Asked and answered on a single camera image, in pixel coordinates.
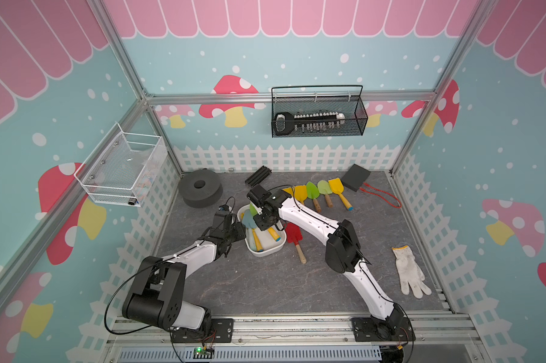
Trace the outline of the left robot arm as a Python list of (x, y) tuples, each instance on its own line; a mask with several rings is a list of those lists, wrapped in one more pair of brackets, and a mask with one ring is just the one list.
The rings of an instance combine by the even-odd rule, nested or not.
[(186, 330), (200, 338), (212, 335), (208, 308), (184, 301), (185, 281), (200, 268), (226, 257), (233, 243), (245, 239), (242, 223), (231, 207), (221, 205), (212, 225), (191, 246), (167, 257), (149, 256), (127, 282), (125, 319), (164, 331)]

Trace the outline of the white plastic storage box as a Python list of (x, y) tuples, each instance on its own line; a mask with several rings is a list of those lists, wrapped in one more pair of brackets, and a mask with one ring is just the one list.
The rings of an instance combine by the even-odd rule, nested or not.
[(266, 257), (277, 253), (286, 244), (287, 234), (285, 231), (279, 231), (277, 226), (272, 227), (272, 230), (279, 236), (279, 239), (275, 240), (269, 231), (261, 231), (256, 225), (250, 228), (244, 222), (245, 219), (252, 217), (249, 204), (242, 206), (237, 215), (245, 230), (244, 243), (249, 252), (255, 257)]

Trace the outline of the green shovel wooden handle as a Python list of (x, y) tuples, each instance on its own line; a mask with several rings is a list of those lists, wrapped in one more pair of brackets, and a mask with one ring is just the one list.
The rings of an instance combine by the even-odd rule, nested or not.
[(306, 184), (306, 192), (307, 192), (307, 197), (312, 201), (316, 212), (321, 213), (321, 206), (320, 206), (320, 203), (318, 202), (320, 193), (317, 186), (313, 182), (309, 181)]

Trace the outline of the red shovel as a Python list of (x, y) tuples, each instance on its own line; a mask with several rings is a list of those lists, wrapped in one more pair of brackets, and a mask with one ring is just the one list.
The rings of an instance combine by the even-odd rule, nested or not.
[(306, 264), (307, 259), (300, 246), (300, 241), (303, 240), (303, 236), (302, 236), (300, 228), (294, 223), (288, 222), (287, 225), (285, 226), (285, 231), (287, 235), (287, 242), (295, 246), (300, 262), (302, 264)]

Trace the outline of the light blue shovel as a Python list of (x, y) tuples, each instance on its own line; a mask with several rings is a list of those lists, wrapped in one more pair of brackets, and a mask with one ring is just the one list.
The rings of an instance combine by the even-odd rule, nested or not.
[(242, 222), (244, 226), (250, 231), (250, 235), (253, 237), (253, 244), (255, 245), (256, 252), (262, 252), (263, 247), (260, 243), (260, 240), (256, 234), (256, 223), (253, 220), (250, 212), (245, 212), (243, 214)]

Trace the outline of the yellow shovel blue tip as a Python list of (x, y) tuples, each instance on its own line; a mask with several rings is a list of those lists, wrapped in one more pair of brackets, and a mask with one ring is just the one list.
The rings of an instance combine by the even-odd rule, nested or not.
[(296, 185), (294, 187), (294, 197), (300, 204), (305, 204), (308, 198), (307, 189), (305, 185)]

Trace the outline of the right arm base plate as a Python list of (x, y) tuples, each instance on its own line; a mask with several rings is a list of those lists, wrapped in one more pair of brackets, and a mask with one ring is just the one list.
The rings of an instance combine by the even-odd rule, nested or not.
[(351, 318), (353, 334), (356, 342), (394, 342), (411, 343), (415, 341), (414, 329), (407, 318), (399, 322), (383, 322), (369, 317)]

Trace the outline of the light green shovel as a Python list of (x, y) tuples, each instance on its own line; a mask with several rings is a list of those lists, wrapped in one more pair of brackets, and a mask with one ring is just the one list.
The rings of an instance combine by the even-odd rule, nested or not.
[(321, 195), (324, 196), (326, 204), (328, 207), (332, 208), (334, 206), (331, 195), (333, 194), (329, 182), (327, 180), (320, 180), (317, 184), (318, 191)]

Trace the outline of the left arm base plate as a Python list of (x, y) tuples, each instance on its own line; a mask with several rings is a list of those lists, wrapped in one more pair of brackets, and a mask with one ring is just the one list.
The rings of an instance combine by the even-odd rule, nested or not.
[(234, 329), (234, 319), (212, 319), (209, 323), (202, 323), (198, 330), (188, 328), (172, 329), (170, 341), (172, 343), (230, 343)]

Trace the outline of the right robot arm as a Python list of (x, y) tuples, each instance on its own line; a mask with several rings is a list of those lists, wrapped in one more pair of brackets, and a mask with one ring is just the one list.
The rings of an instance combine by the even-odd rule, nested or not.
[(353, 285), (367, 305), (373, 323), (387, 329), (393, 337), (401, 332), (409, 341), (415, 340), (414, 328), (403, 326), (403, 322), (410, 321), (406, 311), (387, 296), (370, 272), (369, 261), (363, 256), (350, 221), (329, 219), (284, 190), (270, 192), (258, 185), (247, 193), (247, 198), (257, 209), (253, 219), (260, 230), (285, 221), (315, 237), (325, 246), (326, 264)]

